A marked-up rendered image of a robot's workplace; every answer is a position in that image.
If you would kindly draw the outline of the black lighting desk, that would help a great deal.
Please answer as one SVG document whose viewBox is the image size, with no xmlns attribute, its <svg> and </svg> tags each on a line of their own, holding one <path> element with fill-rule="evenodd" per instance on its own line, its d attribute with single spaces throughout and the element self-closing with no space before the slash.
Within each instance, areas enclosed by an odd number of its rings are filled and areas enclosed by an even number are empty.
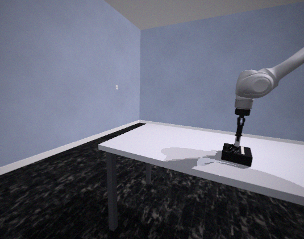
<svg viewBox="0 0 304 239">
<path fill-rule="evenodd" d="M 234 144 L 224 143 L 221 160 L 251 167 L 252 159 L 251 148 L 244 146 L 237 147 Z"/>
</svg>

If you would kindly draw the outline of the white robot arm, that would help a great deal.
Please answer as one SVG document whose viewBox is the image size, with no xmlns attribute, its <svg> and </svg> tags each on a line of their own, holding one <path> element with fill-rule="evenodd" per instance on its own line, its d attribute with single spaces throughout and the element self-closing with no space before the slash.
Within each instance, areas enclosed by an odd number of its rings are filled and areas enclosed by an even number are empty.
<svg viewBox="0 0 304 239">
<path fill-rule="evenodd" d="M 278 86 L 279 81 L 283 77 L 303 63 L 304 47 L 273 68 L 263 68 L 259 71 L 242 71 L 236 83 L 235 107 L 245 110 L 252 109 L 254 98 L 260 98 L 270 93 Z"/>
</svg>

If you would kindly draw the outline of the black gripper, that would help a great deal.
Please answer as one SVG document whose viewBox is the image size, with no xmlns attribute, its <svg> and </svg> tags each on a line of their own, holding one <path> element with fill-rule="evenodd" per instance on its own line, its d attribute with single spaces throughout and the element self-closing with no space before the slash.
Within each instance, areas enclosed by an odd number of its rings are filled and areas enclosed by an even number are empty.
<svg viewBox="0 0 304 239">
<path fill-rule="evenodd" d="M 241 136 L 242 136 L 242 129 L 243 129 L 243 126 L 244 126 L 244 122 L 245 122 L 245 119 L 244 119 L 244 116 L 249 116 L 250 115 L 250 109 L 249 110 L 245 110 L 245 109 L 235 109 L 235 114 L 236 115 L 239 115 L 239 117 L 237 118 L 237 131 L 236 131 L 236 134 L 235 134 L 235 144 L 234 146 L 237 146 L 239 147 L 240 146 L 240 139 L 241 139 Z"/>
</svg>

